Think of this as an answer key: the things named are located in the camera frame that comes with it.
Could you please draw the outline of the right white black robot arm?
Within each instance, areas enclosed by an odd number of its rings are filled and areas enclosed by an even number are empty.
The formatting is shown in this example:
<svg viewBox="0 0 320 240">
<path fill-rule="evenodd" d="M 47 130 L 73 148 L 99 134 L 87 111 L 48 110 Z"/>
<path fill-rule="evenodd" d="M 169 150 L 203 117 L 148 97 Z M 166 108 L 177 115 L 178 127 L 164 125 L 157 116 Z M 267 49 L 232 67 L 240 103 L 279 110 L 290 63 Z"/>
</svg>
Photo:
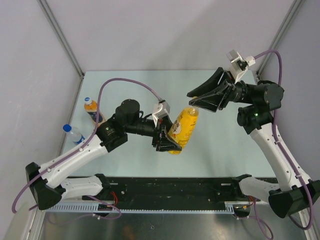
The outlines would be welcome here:
<svg viewBox="0 0 320 240">
<path fill-rule="evenodd" d="M 236 82 L 219 67 L 203 84 L 187 93 L 189 105 L 210 112 L 223 110 L 228 103 L 243 103 L 237 123 L 259 146 L 270 164 L 277 183 L 259 180 L 250 174 L 233 178 L 231 196 L 242 201 L 247 196 L 267 202 L 280 218 L 312 206 L 320 196 L 320 182 L 312 180 L 298 165 L 275 125 L 272 111 L 281 107 L 284 89 L 272 81 L 258 84 Z"/>
</svg>

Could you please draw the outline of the orange drink bottle white cap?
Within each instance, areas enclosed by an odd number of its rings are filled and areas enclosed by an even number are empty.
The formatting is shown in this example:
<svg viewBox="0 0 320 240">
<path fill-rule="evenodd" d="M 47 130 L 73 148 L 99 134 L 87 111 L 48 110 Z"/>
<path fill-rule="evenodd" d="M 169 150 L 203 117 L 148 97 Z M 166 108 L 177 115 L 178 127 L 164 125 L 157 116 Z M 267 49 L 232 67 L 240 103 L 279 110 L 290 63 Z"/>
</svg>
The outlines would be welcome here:
<svg viewBox="0 0 320 240">
<path fill-rule="evenodd" d="M 90 116 L 94 125 L 96 124 L 96 120 L 98 120 L 98 126 L 106 121 L 103 114 L 101 112 L 98 113 L 98 103 L 90 97 L 84 98 L 84 110 Z"/>
</svg>

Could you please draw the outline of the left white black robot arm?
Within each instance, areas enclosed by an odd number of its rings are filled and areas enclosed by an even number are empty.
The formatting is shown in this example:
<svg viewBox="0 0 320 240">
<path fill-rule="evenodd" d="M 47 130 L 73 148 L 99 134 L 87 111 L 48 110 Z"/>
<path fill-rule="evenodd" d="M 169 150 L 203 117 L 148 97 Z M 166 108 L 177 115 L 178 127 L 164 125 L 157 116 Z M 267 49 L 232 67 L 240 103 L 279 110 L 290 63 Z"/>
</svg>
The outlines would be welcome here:
<svg viewBox="0 0 320 240">
<path fill-rule="evenodd" d="M 29 189 L 39 210 L 47 210 L 61 200 L 96 197 L 105 200 L 110 196 L 111 183 L 97 173 L 91 177 L 71 178 L 70 175 L 90 161 L 109 154 L 128 141 L 128 134 L 152 138 L 152 146 L 158 152 L 180 151 L 182 147 L 168 133 L 172 122 L 162 101 L 155 106 L 160 111 L 157 120 L 142 117 L 140 104 L 134 99 L 124 100 L 114 115 L 102 123 L 92 138 L 88 138 L 65 154 L 38 165 L 34 162 L 25 168 Z"/>
</svg>

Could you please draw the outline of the yellow honey pomelo bottle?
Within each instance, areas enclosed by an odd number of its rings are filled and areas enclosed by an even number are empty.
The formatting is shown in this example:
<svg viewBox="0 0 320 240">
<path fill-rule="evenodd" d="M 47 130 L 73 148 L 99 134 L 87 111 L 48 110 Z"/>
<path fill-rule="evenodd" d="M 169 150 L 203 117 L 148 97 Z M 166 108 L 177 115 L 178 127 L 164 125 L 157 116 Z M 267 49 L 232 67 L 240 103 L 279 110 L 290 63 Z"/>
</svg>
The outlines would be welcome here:
<svg viewBox="0 0 320 240">
<path fill-rule="evenodd" d="M 185 107 L 180 112 L 168 132 L 169 136 L 181 146 L 182 150 L 185 148 L 189 139 L 191 138 L 191 135 L 197 124 L 198 117 L 198 107 Z M 178 155 L 182 150 L 171 150 L 168 153 L 172 155 Z"/>
</svg>

